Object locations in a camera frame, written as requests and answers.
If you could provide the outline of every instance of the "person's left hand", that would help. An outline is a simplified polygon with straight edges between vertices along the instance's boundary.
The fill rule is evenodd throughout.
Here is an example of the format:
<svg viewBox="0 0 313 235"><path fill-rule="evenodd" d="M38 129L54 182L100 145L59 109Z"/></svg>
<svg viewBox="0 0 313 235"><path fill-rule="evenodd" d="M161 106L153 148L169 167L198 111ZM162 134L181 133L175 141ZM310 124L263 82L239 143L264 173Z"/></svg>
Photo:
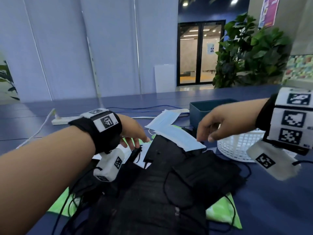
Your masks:
<svg viewBox="0 0 313 235"><path fill-rule="evenodd" d="M120 121L122 122L122 133L120 138L120 144L123 147L127 147L127 144L129 145L131 150L134 150L135 148L139 148L139 139L141 139L143 142L149 142L150 139L146 136L145 131L140 126L140 124L135 121L134 119L126 116L126 115L120 115L119 116Z"/></svg>

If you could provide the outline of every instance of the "table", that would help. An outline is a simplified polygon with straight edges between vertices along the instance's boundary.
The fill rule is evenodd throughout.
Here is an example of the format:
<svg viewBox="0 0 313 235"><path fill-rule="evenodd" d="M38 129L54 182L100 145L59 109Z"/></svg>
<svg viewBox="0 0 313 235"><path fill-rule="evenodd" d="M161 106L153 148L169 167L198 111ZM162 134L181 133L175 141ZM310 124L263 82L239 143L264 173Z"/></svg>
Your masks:
<svg viewBox="0 0 313 235"><path fill-rule="evenodd" d="M143 94L131 96L116 96L102 98L105 107L143 108L158 105L170 105L189 108L190 102L234 98L239 101L269 97L277 92L279 86L237 87L214 90L178 91L158 94ZM52 108L62 116L75 116L99 107L97 99L63 100L55 102L38 102L29 104L13 104L0 106L0 155L13 150L34 132L44 122ZM173 109L159 107L157 110ZM126 112L129 116L153 116L160 111ZM142 126L151 120L139 119ZM189 117L179 118L174 124L190 127ZM48 122L35 139L41 138L66 126L53 126ZM313 160L313 154L300 157ZM313 165L304 164L299 175L290 180L277 181L256 164L249 164L252 175L246 186L235 195L235 205L243 226L243 230L235 229L231 234L238 235L293 235L311 234L313 231ZM242 167L243 174L248 173ZM29 231L28 235L50 234L56 220L56 215L47 213ZM66 223L67 218L61 217L57 233Z"/></svg>

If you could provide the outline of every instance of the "door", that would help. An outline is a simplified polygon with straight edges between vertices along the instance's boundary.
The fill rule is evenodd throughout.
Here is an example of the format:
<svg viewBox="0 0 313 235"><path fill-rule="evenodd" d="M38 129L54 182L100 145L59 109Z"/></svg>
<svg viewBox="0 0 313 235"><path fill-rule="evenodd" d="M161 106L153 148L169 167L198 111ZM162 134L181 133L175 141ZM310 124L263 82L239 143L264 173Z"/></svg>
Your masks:
<svg viewBox="0 0 313 235"><path fill-rule="evenodd" d="M177 86L212 83L225 21L180 23Z"/></svg>

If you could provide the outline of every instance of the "white board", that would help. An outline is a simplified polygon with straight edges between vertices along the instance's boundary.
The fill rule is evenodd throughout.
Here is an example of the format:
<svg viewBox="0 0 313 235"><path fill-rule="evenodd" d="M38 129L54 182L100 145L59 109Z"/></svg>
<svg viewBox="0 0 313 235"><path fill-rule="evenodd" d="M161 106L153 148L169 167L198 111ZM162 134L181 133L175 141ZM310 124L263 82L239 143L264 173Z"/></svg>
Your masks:
<svg viewBox="0 0 313 235"><path fill-rule="evenodd" d="M156 92L175 91L175 66L173 64L155 65Z"/></svg>

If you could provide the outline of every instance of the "white plastic basket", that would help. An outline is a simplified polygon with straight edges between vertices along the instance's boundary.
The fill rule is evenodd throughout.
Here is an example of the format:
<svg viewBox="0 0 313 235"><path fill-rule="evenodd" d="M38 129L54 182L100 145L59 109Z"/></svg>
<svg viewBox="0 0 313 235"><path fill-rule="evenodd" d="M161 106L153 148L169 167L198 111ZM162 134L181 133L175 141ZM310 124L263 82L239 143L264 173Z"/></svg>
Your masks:
<svg viewBox="0 0 313 235"><path fill-rule="evenodd" d="M247 155L247 149L256 141L263 138L264 131L256 129L248 133L233 135L228 138L221 139L217 142L217 148L226 157L239 162L254 162ZM297 154L284 150L289 156L295 157Z"/></svg>

